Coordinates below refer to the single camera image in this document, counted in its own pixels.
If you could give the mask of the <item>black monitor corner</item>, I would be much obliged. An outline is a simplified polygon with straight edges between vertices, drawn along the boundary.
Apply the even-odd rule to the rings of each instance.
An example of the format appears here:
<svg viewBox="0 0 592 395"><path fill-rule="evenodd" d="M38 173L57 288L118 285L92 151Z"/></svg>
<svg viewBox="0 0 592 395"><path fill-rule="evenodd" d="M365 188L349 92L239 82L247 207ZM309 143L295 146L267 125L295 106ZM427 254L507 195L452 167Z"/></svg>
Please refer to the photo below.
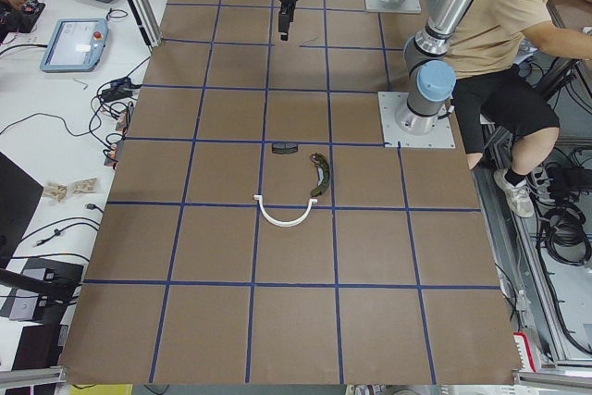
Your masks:
<svg viewBox="0 0 592 395"><path fill-rule="evenodd" d="M43 186L1 154L1 267L16 251L41 200Z"/></svg>

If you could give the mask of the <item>small allen key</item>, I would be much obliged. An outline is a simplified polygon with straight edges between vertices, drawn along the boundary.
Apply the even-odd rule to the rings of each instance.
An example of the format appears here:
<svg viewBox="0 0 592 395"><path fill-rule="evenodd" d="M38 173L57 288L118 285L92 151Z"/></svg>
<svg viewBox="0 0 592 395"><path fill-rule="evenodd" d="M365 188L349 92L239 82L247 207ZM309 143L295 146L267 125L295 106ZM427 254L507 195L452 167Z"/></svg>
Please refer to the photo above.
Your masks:
<svg viewBox="0 0 592 395"><path fill-rule="evenodd" d="M83 90L87 90L89 88L89 84L82 81L82 80L78 80L78 79L72 79L72 80L75 81L76 83L78 83L79 85L81 85Z"/></svg>

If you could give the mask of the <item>black brake pad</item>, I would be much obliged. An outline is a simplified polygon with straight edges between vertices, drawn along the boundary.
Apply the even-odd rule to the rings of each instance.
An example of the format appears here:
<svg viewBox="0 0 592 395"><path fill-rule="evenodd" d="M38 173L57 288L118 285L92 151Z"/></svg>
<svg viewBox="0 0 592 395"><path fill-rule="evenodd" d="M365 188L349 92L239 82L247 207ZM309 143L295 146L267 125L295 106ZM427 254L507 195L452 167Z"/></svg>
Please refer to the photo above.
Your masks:
<svg viewBox="0 0 592 395"><path fill-rule="evenodd" d="M299 150L296 142L274 142L271 144L273 154L295 154Z"/></svg>

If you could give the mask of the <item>black box on desk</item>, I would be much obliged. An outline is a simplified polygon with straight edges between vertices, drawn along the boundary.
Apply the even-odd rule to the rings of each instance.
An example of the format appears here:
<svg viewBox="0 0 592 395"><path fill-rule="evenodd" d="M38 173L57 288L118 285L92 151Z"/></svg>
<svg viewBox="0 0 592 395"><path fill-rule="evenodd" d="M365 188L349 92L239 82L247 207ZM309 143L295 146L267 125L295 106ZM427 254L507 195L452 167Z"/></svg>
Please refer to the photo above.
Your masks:
<svg viewBox="0 0 592 395"><path fill-rule="evenodd" d="M30 33L44 9L45 3L37 0L27 0L16 7L1 1L1 42L11 32Z"/></svg>

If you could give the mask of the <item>near blue teach pendant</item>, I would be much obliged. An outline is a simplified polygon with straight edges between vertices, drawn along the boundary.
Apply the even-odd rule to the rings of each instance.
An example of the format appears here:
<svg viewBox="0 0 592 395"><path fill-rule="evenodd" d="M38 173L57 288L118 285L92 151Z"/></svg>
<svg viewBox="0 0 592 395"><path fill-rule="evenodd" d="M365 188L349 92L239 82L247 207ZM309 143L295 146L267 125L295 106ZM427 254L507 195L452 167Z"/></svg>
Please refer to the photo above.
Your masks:
<svg viewBox="0 0 592 395"><path fill-rule="evenodd" d="M101 59L109 33L106 19L60 19L43 55L43 72L90 72Z"/></svg>

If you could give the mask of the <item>bags of small parts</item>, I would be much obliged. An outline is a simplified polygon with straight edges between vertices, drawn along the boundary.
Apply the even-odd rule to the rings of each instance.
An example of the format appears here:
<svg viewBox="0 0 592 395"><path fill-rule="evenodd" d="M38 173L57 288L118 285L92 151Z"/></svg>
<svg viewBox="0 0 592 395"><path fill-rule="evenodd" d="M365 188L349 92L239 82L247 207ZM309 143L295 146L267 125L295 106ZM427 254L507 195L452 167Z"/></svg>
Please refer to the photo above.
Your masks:
<svg viewBox="0 0 592 395"><path fill-rule="evenodd" d="M75 195L92 194L100 191L98 178L80 179L68 184L47 181L43 186L42 197L56 203L62 203Z"/></svg>

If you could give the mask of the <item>white curved plastic bracket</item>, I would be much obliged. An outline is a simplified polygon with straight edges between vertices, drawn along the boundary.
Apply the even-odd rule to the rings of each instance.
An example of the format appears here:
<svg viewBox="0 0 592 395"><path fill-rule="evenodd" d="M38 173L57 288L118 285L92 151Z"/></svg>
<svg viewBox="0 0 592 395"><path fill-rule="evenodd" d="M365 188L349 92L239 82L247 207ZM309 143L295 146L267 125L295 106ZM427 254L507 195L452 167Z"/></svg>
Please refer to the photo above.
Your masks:
<svg viewBox="0 0 592 395"><path fill-rule="evenodd" d="M253 200L257 204L258 210L264 220L277 228L294 228L299 226L308 219L313 208L318 204L317 198L309 198L306 206L298 215L294 214L291 218L288 218L288 214L283 215L278 212L269 213L262 194L255 194Z"/></svg>

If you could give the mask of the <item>olive curved brake shoe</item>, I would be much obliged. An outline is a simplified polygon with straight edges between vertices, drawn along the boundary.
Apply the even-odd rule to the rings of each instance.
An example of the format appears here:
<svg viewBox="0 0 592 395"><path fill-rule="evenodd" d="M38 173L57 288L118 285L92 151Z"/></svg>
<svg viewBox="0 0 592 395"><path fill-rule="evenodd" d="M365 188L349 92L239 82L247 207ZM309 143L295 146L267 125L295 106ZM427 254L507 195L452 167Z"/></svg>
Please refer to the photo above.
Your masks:
<svg viewBox="0 0 592 395"><path fill-rule="evenodd" d="M329 188L331 166L323 154L313 153L310 159L317 170L318 176L317 185L310 191L310 196L316 198L323 195Z"/></svg>

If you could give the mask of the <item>person in beige shirt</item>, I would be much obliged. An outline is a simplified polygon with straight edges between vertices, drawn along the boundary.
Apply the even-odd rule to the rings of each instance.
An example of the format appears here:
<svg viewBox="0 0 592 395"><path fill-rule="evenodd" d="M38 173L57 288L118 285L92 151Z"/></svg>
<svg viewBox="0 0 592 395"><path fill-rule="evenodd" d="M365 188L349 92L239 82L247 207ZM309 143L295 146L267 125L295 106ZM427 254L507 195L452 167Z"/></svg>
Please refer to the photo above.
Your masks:
<svg viewBox="0 0 592 395"><path fill-rule="evenodd" d="M526 177L552 151L560 120L515 65L519 45L528 40L543 53L564 58L591 57L591 38L557 27L548 0L474 0L450 43L447 62L457 81L452 104L469 167L485 151L480 118L510 131L516 142L512 162L494 174L507 205L519 217L534 213Z"/></svg>

